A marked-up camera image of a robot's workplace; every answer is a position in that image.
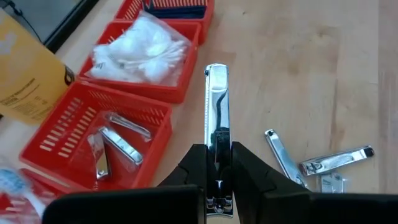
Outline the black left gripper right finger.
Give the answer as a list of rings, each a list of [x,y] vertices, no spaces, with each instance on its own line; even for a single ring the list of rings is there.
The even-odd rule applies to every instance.
[[[241,223],[397,224],[397,196],[323,194],[288,179],[233,143],[233,191]]]

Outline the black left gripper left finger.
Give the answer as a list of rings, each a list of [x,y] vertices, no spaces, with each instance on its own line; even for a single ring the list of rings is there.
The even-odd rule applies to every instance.
[[[45,209],[42,221],[205,223],[206,156],[204,144],[192,145],[178,166],[156,187],[64,195]]]

